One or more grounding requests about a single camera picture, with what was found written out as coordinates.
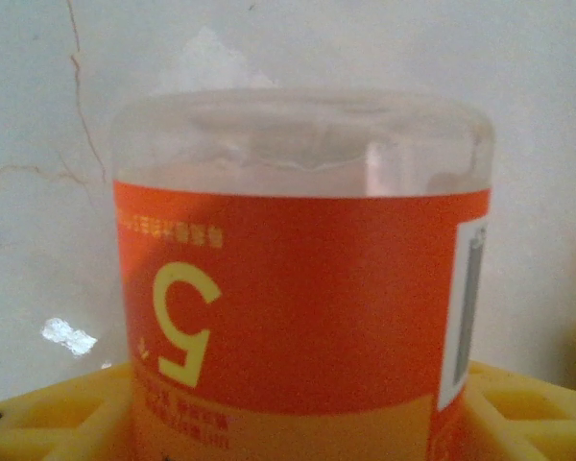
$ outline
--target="barcode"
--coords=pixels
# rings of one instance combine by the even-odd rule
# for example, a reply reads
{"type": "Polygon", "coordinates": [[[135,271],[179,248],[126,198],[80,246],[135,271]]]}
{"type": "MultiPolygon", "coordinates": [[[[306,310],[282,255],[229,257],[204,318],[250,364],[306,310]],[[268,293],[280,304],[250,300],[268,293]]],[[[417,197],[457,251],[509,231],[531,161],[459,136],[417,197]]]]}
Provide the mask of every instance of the barcode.
{"type": "Polygon", "coordinates": [[[438,398],[439,410],[448,406],[459,394],[468,375],[469,350],[485,236],[484,218],[463,223],[457,230],[444,363],[438,398]]]}
{"type": "Polygon", "coordinates": [[[461,334],[459,335],[459,350],[454,369],[453,384],[458,384],[468,371],[469,349],[471,348],[471,333],[476,313],[476,298],[480,280],[480,263],[484,249],[485,229],[481,228],[469,241],[468,275],[463,296],[463,313],[461,315],[461,334]]]}

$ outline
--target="orange bottle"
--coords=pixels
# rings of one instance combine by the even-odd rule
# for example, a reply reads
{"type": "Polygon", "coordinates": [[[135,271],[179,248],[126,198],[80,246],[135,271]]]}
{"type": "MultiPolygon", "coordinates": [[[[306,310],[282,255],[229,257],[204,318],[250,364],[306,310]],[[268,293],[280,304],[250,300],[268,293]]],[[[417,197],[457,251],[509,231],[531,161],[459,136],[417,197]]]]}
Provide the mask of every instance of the orange bottle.
{"type": "Polygon", "coordinates": [[[124,110],[140,459],[454,459],[492,138],[473,109],[382,91],[124,110]]]}

